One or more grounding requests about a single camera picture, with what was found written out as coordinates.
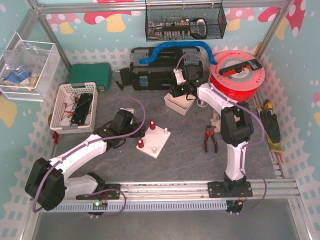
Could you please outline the red spring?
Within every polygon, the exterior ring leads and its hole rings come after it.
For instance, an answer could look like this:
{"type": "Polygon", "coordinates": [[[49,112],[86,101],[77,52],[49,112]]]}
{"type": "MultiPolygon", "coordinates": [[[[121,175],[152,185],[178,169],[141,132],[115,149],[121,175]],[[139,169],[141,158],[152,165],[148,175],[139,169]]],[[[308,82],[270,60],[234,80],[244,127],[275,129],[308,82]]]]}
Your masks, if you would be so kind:
{"type": "Polygon", "coordinates": [[[142,139],[139,139],[139,140],[137,141],[137,147],[138,147],[139,149],[144,148],[144,141],[143,141],[142,139]]]}
{"type": "Polygon", "coordinates": [[[155,129],[156,129],[156,122],[155,122],[154,120],[151,120],[151,121],[149,122],[149,128],[150,128],[151,130],[155,130],[155,129]]]}

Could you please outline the white peg base plate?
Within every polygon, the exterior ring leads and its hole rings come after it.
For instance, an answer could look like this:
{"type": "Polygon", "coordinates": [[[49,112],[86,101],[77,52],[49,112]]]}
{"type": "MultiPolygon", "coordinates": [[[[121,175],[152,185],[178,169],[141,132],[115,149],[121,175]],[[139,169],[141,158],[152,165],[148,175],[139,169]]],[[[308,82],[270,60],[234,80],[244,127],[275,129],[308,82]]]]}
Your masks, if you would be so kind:
{"type": "Polygon", "coordinates": [[[144,142],[144,148],[138,148],[137,142],[136,149],[154,159],[157,159],[170,135],[171,132],[167,128],[162,128],[157,125],[155,130],[148,128],[145,131],[145,137],[140,138],[144,142]]]}

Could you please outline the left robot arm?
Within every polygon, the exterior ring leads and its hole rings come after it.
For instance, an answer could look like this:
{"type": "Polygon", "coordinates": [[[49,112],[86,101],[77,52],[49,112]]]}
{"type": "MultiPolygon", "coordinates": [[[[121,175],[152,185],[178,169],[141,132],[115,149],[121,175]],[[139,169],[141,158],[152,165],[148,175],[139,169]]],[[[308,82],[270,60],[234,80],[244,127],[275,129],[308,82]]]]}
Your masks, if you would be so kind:
{"type": "Polygon", "coordinates": [[[36,160],[24,187],[25,192],[34,199],[32,210],[38,212],[39,205],[41,209],[50,211],[68,198],[103,198],[107,187],[101,177],[93,172],[81,177],[71,177],[72,174],[93,158],[121,147],[128,138],[143,138],[145,132],[145,122],[137,122],[132,112],[121,108],[113,120],[98,127],[66,153],[50,160],[42,157],[36,160]]]}

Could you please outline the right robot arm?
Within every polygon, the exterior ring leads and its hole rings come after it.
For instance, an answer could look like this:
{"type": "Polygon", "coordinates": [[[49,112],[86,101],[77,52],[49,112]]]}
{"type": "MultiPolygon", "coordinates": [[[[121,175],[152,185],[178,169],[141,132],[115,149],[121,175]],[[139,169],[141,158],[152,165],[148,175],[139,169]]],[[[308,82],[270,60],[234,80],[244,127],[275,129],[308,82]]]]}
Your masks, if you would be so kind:
{"type": "Polygon", "coordinates": [[[173,69],[176,83],[170,86],[171,95],[193,95],[204,101],[220,115],[220,134],[227,144],[227,167],[222,182],[223,190],[231,194],[245,186],[245,156],[247,144],[254,132],[252,117],[247,102],[235,103],[219,91],[209,80],[200,84],[186,77],[187,70],[173,69]]]}

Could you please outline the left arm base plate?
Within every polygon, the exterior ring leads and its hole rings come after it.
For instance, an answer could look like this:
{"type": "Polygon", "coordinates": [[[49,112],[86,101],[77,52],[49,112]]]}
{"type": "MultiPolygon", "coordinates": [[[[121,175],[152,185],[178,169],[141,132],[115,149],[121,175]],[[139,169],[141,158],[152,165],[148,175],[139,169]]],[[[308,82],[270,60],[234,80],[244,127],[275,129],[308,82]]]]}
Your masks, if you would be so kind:
{"type": "Polygon", "coordinates": [[[121,185],[119,183],[105,183],[100,184],[98,187],[94,190],[94,195],[77,195],[75,197],[76,200],[119,200],[120,199],[120,193],[118,191],[110,190],[109,189],[116,189],[120,190],[121,185]]]}

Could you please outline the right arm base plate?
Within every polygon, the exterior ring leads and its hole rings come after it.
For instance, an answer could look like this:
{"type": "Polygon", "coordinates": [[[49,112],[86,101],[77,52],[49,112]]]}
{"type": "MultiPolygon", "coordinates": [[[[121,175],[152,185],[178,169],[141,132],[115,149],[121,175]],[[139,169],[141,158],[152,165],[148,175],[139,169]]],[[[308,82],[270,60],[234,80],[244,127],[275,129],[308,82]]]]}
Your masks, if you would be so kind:
{"type": "Polygon", "coordinates": [[[253,197],[253,191],[249,181],[241,181],[240,183],[212,181],[207,183],[207,190],[210,198],[253,197]]]}

